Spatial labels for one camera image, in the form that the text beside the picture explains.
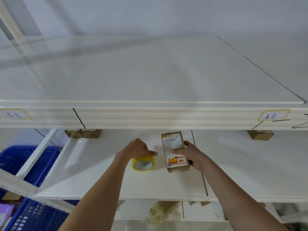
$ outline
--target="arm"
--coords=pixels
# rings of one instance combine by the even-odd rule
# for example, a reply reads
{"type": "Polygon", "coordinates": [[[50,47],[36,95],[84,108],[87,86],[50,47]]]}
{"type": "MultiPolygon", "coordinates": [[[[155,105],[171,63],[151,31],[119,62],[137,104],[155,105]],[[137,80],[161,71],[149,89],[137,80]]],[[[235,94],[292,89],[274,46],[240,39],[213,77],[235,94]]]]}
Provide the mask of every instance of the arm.
{"type": "Polygon", "coordinates": [[[59,231],[109,231],[118,206],[125,168],[130,159],[157,155],[140,139],[119,151],[110,167],[80,200],[59,231]]]}
{"type": "Polygon", "coordinates": [[[186,149],[172,150],[191,160],[206,177],[232,228],[236,231],[287,231],[286,227],[239,187],[214,161],[195,145],[185,141],[186,149]]]}

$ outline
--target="hand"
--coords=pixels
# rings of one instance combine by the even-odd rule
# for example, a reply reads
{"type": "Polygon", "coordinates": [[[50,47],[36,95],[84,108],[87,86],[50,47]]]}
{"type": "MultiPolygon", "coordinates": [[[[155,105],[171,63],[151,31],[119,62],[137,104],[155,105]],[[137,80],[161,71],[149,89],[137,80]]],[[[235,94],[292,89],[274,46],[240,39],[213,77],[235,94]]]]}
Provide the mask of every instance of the hand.
{"type": "Polygon", "coordinates": [[[189,160],[191,160],[193,163],[191,165],[198,171],[203,170],[203,159],[206,156],[202,151],[200,151],[195,145],[188,141],[184,141],[184,144],[186,145],[187,148],[185,149],[172,149],[170,150],[171,153],[173,154],[181,154],[185,155],[185,157],[189,160]]]}
{"type": "Polygon", "coordinates": [[[132,158],[141,156],[156,156],[157,152],[148,150],[147,145],[142,140],[135,139],[131,141],[123,150],[119,151],[117,155],[120,155],[129,161],[132,158]]]}

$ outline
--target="shelf label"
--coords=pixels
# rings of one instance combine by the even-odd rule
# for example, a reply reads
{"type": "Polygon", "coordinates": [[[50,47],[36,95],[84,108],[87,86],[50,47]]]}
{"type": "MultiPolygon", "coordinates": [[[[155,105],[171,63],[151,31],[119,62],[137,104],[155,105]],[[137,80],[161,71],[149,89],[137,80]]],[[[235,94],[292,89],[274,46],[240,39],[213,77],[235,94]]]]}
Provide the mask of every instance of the shelf label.
{"type": "Polygon", "coordinates": [[[273,109],[261,113],[258,121],[279,121],[284,120],[291,112],[290,109],[273,109]]]}
{"type": "Polygon", "coordinates": [[[0,109],[0,112],[9,119],[32,120],[33,118],[23,109],[0,109]]]}

